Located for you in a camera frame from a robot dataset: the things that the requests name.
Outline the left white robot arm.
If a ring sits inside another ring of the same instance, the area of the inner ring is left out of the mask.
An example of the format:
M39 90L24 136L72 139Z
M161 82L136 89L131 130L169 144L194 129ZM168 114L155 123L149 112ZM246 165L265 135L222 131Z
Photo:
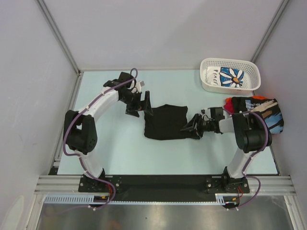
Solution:
M139 117L143 111L153 115L150 92L142 92L143 81L138 81L138 71L121 72L119 77L104 83L101 92L86 106L79 110L68 110L64 118L62 150L68 157L77 157L83 174L90 178L89 186L95 191L102 191L106 184L104 168L97 159L95 147L98 142L96 122L115 103L126 105L125 113Z

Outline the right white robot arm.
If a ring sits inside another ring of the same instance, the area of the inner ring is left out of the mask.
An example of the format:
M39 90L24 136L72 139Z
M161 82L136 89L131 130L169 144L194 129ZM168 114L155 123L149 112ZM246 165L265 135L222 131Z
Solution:
M249 192L246 171L257 154L272 143L272 135L259 112L228 114L222 107L201 110L183 126L196 139L205 132L234 133L237 150L219 177L206 179L207 193Z

